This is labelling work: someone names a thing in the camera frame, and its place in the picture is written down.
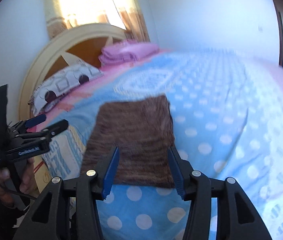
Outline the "person's left hand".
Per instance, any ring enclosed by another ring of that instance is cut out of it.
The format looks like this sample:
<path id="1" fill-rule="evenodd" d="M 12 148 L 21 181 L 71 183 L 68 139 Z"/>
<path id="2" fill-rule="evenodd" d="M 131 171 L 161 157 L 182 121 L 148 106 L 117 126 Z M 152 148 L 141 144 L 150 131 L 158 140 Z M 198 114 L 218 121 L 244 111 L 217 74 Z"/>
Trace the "person's left hand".
<path id="1" fill-rule="evenodd" d="M 14 165 L 0 170 L 0 200 L 8 207 L 24 211 L 30 205 L 29 195 L 37 188 L 33 171 L 34 159 L 23 160 L 17 166 L 19 171 Z"/>

